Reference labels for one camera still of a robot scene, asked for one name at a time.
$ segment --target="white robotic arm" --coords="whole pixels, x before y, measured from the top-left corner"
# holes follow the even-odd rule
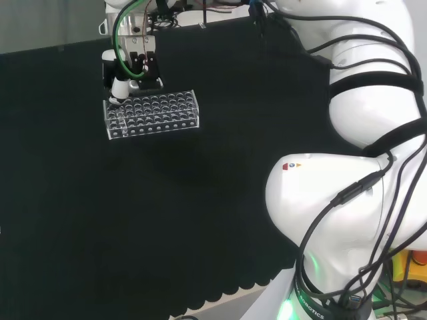
[[[107,18],[99,26],[99,32],[114,37],[113,26],[118,15],[124,7],[135,2],[135,0],[106,0]],[[175,0],[165,0],[165,2],[168,7],[171,7]],[[111,89],[109,98],[111,103],[122,103],[129,93],[141,93],[141,91],[163,87],[155,59],[155,37],[147,34],[147,14],[156,9],[156,0],[141,1],[141,5],[132,9],[117,26],[121,60],[127,63],[128,69],[139,69],[144,72],[144,77],[132,79],[129,74],[124,73],[114,50],[105,51],[102,55],[104,85]]]
[[[413,52],[412,21],[403,0],[277,0],[278,9],[304,17],[345,15],[363,17],[391,28]],[[345,35],[375,35],[387,37],[383,30],[352,21],[289,20],[298,32],[304,47],[317,47]],[[345,67],[367,59],[391,59],[410,67],[404,54],[395,47],[371,40],[348,40],[335,44],[321,54],[335,66]],[[330,82],[369,71],[405,73],[390,63],[367,63],[345,70],[333,70]],[[348,142],[365,148],[395,128],[420,118],[413,92],[400,87],[375,85],[345,91],[331,100],[330,118],[335,130]],[[413,138],[391,150],[394,164],[386,176],[371,189],[349,203],[331,210],[317,226],[304,252],[304,269],[308,279],[319,291],[342,290],[359,269],[369,262],[380,235],[396,190],[396,177],[403,162],[423,143],[423,137]],[[397,219],[405,194],[425,155],[420,152],[404,170],[400,192],[386,236],[381,242],[378,258]],[[266,187],[268,211],[278,229],[300,245],[309,226],[324,207],[355,181],[387,166],[387,156],[377,159],[343,155],[289,155],[273,168]],[[423,174],[414,191],[393,247],[399,246],[427,222],[424,210],[427,176]],[[427,235],[423,234],[408,249],[427,250]],[[369,295],[379,276],[366,288]],[[359,287],[357,282],[352,288]],[[313,318],[301,307],[295,293],[292,304],[299,319]]]

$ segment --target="robotic arm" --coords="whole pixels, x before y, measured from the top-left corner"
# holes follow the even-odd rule
[[[410,52],[414,51],[412,21],[403,0],[277,0],[276,3],[285,15],[353,16],[380,22],[397,33]],[[308,48],[348,35],[373,35],[393,39],[391,34],[381,28],[354,21],[289,19],[289,22],[298,32],[304,47]],[[405,74],[405,67],[413,67],[401,50],[368,39],[339,41],[332,48],[323,49],[320,53],[329,58],[334,66],[339,67],[331,72],[331,84],[368,72],[390,71]],[[359,64],[370,59],[392,60],[404,68],[385,62]],[[422,99],[420,101],[420,97],[414,96],[410,90],[390,85],[349,89],[333,97],[330,102],[330,119],[335,130],[345,140],[362,149],[421,116],[425,116]],[[310,297],[301,293],[301,288],[296,286],[296,290],[291,294],[291,301],[299,319],[330,319],[337,317],[339,312],[345,314],[345,309],[349,309],[349,313],[343,316],[344,318],[349,314],[360,320],[369,317],[369,313],[358,313],[357,309],[370,297],[380,276],[381,267],[366,273],[361,277],[361,282],[357,281],[350,287],[348,283],[364,267],[372,265],[372,262],[380,257],[382,250],[387,252],[384,247],[389,237],[393,237],[392,247],[399,247],[427,222],[427,213],[424,210],[427,176],[420,174],[423,172],[426,153],[423,141],[423,137],[414,137],[392,148],[393,163],[385,176],[351,201],[331,208],[324,218],[318,221],[315,229],[310,229],[313,222],[340,191],[355,181],[386,168],[389,156],[368,158],[344,155],[288,155],[280,159],[273,168],[266,187],[266,202],[273,222],[298,246],[306,240],[307,232],[312,232],[305,250],[302,249],[305,259],[301,268],[306,272],[304,283],[307,286],[310,284],[311,291],[317,290],[319,293],[310,296],[319,299],[314,300],[318,303],[317,306],[307,304],[311,300]],[[410,158],[412,159],[408,166],[404,171],[401,170]],[[414,180],[418,180],[418,184],[415,183],[416,188],[412,190]],[[406,197],[408,191],[412,192],[412,198],[409,196],[410,202]],[[405,206],[407,208],[403,210],[402,215],[400,211]],[[376,249],[377,241],[380,244],[379,249]],[[407,246],[407,249],[427,250],[427,234],[423,233]],[[348,291],[355,289],[361,283],[369,282],[370,277],[370,284],[364,290],[354,290],[356,292],[345,297],[342,293],[331,295],[333,300],[320,298],[320,293],[339,292],[343,288]],[[353,299],[356,303],[351,305],[351,301],[343,299]],[[334,308],[335,303],[329,305],[331,301],[340,302],[340,306]]]
[[[167,7],[175,3],[162,1]],[[155,57],[155,37],[147,34],[147,14],[157,9],[157,2],[105,1],[107,18],[99,32],[112,36],[113,46],[117,46],[102,55],[104,86],[109,89],[111,103],[123,103],[129,93],[141,95],[163,87]]]

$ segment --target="yellow object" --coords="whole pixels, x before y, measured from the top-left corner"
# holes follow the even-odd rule
[[[402,250],[393,257],[393,281],[401,282],[405,276],[406,260],[408,250]],[[411,260],[409,265],[408,280],[419,280],[427,283],[427,265],[417,265]]]

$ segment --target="black cloth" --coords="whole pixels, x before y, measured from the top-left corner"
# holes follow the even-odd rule
[[[290,153],[344,153],[328,72],[250,19],[157,34],[200,128],[109,141],[92,41],[0,57],[0,319],[167,319],[265,285],[296,247],[264,190]]]

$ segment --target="connector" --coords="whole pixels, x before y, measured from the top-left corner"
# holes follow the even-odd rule
[[[334,200],[331,203],[335,207],[343,205],[350,200],[354,199],[361,193],[372,188],[379,182],[383,177],[383,172],[377,171],[367,175],[365,178],[359,180],[358,182],[353,183],[349,187],[345,188],[343,191],[339,192]]]

